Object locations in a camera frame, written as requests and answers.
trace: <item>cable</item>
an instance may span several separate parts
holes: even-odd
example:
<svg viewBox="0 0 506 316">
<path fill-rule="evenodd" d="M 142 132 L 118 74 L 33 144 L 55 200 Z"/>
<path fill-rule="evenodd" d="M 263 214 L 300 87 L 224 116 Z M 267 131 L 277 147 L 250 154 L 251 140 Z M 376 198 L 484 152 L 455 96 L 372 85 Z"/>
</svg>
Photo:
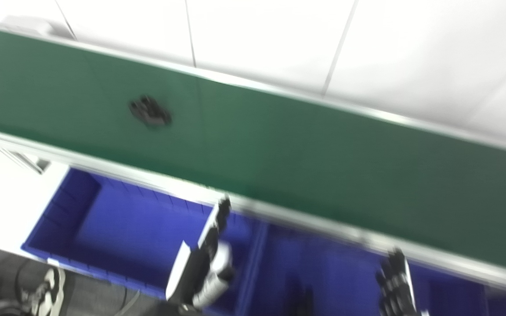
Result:
<svg viewBox="0 0 506 316">
<path fill-rule="evenodd" d="M 120 312 L 124 306 L 126 305 L 126 298 L 128 296 L 128 288 L 124 286 L 124 297 L 122 298 L 122 304 L 120 304 L 120 308 L 118 308 L 118 312 Z"/>
<path fill-rule="evenodd" d="M 124 306 L 121 310 L 119 310 L 114 316 L 124 315 L 134 305 L 134 303 L 138 300 L 139 297 L 140 291 L 136 292 L 136 294 L 134 294 L 134 297 L 130 300 L 130 302 L 128 302 L 128 304 L 126 304 L 126 306 Z"/>
<path fill-rule="evenodd" d="M 18 302 L 22 302 L 22 293 L 21 288 L 18 284 L 18 277 L 21 274 L 21 271 L 25 268 L 25 266 L 30 262 L 30 259 L 25 259 L 20 266 L 17 268 L 17 272 L 14 275 L 14 295 L 16 296 L 16 299 Z"/>
</svg>

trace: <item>sneaker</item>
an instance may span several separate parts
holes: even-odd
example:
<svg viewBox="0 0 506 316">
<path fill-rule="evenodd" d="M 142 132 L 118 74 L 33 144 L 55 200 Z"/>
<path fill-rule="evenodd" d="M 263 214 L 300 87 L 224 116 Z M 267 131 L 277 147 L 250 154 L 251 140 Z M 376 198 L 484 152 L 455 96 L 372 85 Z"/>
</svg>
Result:
<svg viewBox="0 0 506 316">
<path fill-rule="evenodd" d="M 44 282 L 34 293 L 22 292 L 22 301 L 30 305 L 32 316 L 60 316 L 64 304 L 66 272 L 52 267 L 46 272 Z"/>
</svg>

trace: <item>floor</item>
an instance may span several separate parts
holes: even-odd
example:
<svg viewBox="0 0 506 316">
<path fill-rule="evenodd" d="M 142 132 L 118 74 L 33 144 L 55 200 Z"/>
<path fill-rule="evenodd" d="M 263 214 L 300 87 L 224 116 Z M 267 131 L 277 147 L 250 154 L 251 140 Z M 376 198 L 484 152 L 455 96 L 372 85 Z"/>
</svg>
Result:
<svg viewBox="0 0 506 316">
<path fill-rule="evenodd" d="M 0 251 L 0 295 L 15 298 L 15 279 L 18 286 L 34 290 L 40 284 L 48 265 Z M 123 286 L 68 272 L 72 281 L 70 301 L 60 316 L 115 316 L 136 295 L 136 291 Z M 123 316 L 160 316 L 161 301 L 140 294 Z"/>
</svg>

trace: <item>white table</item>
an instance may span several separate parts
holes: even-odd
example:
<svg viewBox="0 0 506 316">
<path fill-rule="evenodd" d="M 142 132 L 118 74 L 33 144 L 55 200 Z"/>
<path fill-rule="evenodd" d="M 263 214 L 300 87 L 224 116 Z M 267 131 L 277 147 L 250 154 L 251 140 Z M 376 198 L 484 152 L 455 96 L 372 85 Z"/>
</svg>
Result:
<svg viewBox="0 0 506 316">
<path fill-rule="evenodd" d="M 15 164 L 0 152 L 0 250 L 34 258 L 21 250 L 69 167 L 52 162 L 44 174 Z"/>
</svg>

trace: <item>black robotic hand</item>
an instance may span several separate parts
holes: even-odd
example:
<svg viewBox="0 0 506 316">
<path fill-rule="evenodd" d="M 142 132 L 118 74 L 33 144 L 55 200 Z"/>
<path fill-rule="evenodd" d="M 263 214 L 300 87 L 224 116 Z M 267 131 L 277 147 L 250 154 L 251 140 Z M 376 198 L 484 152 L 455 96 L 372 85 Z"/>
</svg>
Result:
<svg viewBox="0 0 506 316">
<path fill-rule="evenodd" d="M 376 273 L 380 285 L 381 316 L 420 316 L 415 306 L 413 284 L 409 266 L 400 249 L 388 254 L 382 262 L 382 270 Z"/>
<path fill-rule="evenodd" d="M 181 243 L 165 296 L 167 302 L 179 306 L 179 312 L 185 315 L 200 313 L 202 308 L 213 304 L 233 280 L 231 246 L 219 241 L 227 226 L 230 206 L 228 198 L 214 206 L 196 246 Z"/>
</svg>

